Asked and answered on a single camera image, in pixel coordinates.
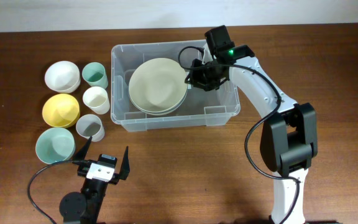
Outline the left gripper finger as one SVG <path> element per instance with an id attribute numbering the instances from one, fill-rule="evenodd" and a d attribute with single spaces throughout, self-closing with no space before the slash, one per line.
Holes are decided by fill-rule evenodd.
<path id="1" fill-rule="evenodd" d="M 93 137 L 90 136 L 84 146 L 73 155 L 72 160 L 74 164 L 80 164 L 85 159 L 92 140 Z"/>
<path id="2" fill-rule="evenodd" d="M 124 156 L 122 158 L 122 164 L 119 172 L 119 179 L 126 180 L 129 176 L 131 169 L 129 164 L 129 147 L 126 146 L 126 150 L 124 152 Z"/>

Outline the beige large bowl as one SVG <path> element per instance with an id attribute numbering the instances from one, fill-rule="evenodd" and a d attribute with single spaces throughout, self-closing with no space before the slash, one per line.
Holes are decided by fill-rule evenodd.
<path id="1" fill-rule="evenodd" d="M 132 100 L 131 100 L 131 103 L 137 108 L 139 109 L 140 111 L 143 111 L 147 114 L 151 114 L 153 116 L 162 116 L 162 115 L 166 115 L 166 114 L 169 114 L 171 112 L 174 112 L 175 110 L 177 110 L 181 104 L 185 101 L 187 97 L 187 94 L 184 95 L 184 97 L 174 106 L 172 106 L 171 108 L 167 109 L 167 110 L 163 110 L 163 111 L 158 111 L 158 112 L 151 112 L 151 111 L 147 111 L 147 110 L 144 110 L 144 109 L 141 109 L 139 106 L 137 106 Z"/>
<path id="2" fill-rule="evenodd" d="M 140 65 L 129 81 L 130 99 L 141 109 L 158 112 L 176 105 L 187 93 L 186 72 L 169 58 Z"/>

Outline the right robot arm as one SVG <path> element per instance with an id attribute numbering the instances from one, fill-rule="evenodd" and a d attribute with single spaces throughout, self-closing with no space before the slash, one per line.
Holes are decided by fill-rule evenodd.
<path id="1" fill-rule="evenodd" d="M 188 67 L 185 83 L 204 91 L 217 90 L 226 81 L 238 87 L 252 103 L 261 119 L 246 135 L 262 127 L 260 154 L 270 170 L 262 171 L 245 153 L 252 167 L 273 179 L 271 223 L 305 223 L 303 191 L 308 169 L 318 153 L 316 111 L 310 103 L 299 104 L 286 95 L 262 69 L 247 45 L 236 46 L 226 26 L 204 35 L 206 45 L 199 48 L 202 59 Z"/>

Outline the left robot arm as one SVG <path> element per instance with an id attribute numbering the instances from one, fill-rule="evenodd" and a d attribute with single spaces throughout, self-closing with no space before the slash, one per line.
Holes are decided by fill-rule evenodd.
<path id="1" fill-rule="evenodd" d="M 116 173 L 116 157 L 100 154 L 96 161 L 85 159 L 92 140 L 89 138 L 73 156 L 73 163 L 78 166 L 77 175 L 85 181 L 79 192 L 70 192 L 62 198 L 59 211 L 64 223 L 96 223 L 108 185 L 116 185 L 129 175 L 128 148 Z"/>

